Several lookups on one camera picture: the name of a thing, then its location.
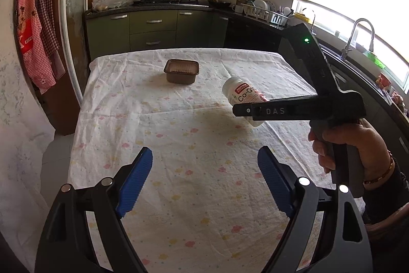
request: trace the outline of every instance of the kitchen faucet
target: kitchen faucet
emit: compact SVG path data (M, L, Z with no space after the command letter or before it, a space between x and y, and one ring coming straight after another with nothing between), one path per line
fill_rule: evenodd
M348 40L347 44L345 45L345 48L343 48L341 50L341 58L342 59L346 59L346 57L348 55L348 52L352 50L352 49L348 49L348 48L349 48L349 45L351 43L352 37L353 37L353 35L355 33L355 29L357 27L357 24L359 22L361 22L361 21L365 21L365 22L367 22L369 24L369 26L371 26L372 33L371 33L371 44L369 45L369 51L373 53L373 40L375 38L375 29L374 29L373 25L371 24L371 22L369 20L367 20L365 18L359 18L358 20L356 20L354 22L354 26L352 28L351 36L349 37L349 40Z

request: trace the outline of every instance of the gas stove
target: gas stove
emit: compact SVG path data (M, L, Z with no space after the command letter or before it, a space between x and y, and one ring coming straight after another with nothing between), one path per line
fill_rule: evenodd
M180 4L180 5L190 5L190 6L200 6L209 7L208 5L200 5L199 0L139 0L133 3L135 6L149 6L149 5L170 5L170 4Z

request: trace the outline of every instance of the hand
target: hand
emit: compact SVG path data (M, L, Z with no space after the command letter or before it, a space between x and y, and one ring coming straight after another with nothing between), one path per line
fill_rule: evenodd
M322 138L327 142L348 144L358 148L365 180L376 179L382 176L389 168L391 157L386 144L378 132L365 119L361 120L361 124L347 123L324 130ZM312 149L318 154L318 162L324 168L325 173L335 170L333 158L327 155L326 144L319 141L312 130L308 134L308 140L314 141ZM376 183L365 185L365 188L375 189L385 183L392 174L393 169L394 166L387 177Z

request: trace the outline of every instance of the blue gripper pad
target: blue gripper pad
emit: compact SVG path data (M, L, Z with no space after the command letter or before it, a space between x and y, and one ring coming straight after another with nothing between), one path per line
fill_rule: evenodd
M151 171L152 161L152 151L146 148L122 184L116 208L116 211L121 218L125 216L126 212L132 211L139 193Z
M263 146L257 155L258 167L267 183L267 186L273 195L273 198L280 211L284 212L287 217L294 215L294 206L292 204L292 189L283 175L281 165L267 146Z

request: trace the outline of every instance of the sink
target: sink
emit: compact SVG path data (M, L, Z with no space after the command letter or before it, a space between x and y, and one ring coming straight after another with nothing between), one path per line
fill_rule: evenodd
M331 50L323 45L320 45L322 51L326 55L331 55L333 58L336 58L339 62L341 62L344 66L348 67L352 72L354 72L357 76L359 76L365 83L371 86L374 90L376 90L382 97L385 99L384 95L380 91L379 87L369 78L364 72L362 72L358 67L348 61L348 59L342 59L341 53L337 53L334 50Z

